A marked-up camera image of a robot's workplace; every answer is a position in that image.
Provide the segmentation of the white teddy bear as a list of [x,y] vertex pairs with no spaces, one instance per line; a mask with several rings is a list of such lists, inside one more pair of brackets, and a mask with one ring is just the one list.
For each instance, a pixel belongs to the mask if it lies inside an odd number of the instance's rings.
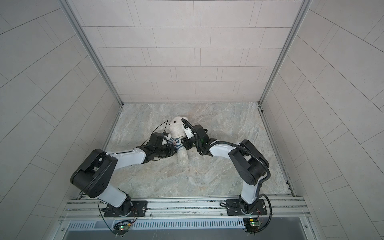
[[182,139],[186,137],[182,119],[188,120],[187,117],[178,116],[169,123],[170,136],[168,138],[168,143],[172,144],[177,149],[178,161],[183,165],[187,165],[189,163],[189,156],[186,148],[182,144]]

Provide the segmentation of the blue white striped knit sweater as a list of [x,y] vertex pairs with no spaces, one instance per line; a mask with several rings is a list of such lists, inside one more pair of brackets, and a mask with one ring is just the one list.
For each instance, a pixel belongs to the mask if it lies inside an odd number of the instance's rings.
[[170,137],[169,140],[168,140],[168,143],[173,145],[177,151],[181,150],[181,149],[185,149],[183,143],[182,143],[182,138],[172,138]]

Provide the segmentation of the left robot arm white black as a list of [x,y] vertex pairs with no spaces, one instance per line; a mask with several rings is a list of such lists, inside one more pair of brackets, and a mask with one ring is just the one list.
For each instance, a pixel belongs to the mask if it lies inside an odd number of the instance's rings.
[[88,197],[107,203],[107,215],[126,217],[133,212],[132,198],[110,184],[113,173],[121,168],[146,164],[172,157],[177,148],[167,140],[167,133],[152,133],[149,142],[132,150],[112,153],[93,150],[70,178]]

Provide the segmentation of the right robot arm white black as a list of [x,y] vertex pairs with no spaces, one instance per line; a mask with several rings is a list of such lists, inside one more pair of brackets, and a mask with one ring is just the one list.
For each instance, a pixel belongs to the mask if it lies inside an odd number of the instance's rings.
[[182,144],[186,149],[195,147],[202,156],[230,159],[243,180],[243,189],[239,196],[240,209],[246,215],[256,212],[260,188],[271,177],[266,158],[249,140],[236,144],[219,141],[210,138],[208,131],[201,125],[192,126],[186,119],[182,119],[182,122],[187,135],[182,138]]

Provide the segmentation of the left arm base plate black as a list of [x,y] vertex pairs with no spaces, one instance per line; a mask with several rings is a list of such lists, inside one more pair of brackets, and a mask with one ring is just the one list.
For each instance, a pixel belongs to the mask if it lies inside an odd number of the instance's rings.
[[128,201],[124,202],[119,208],[107,204],[107,207],[101,209],[101,211],[106,218],[144,217],[147,206],[148,201]]

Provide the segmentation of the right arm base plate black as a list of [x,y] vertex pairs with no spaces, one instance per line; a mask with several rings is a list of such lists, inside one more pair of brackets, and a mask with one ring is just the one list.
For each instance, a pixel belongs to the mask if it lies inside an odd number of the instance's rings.
[[246,216],[246,215],[261,215],[265,216],[268,214],[267,205],[263,199],[258,199],[252,204],[248,204],[242,199],[239,200],[225,200],[221,203],[223,208],[226,208],[229,216]]

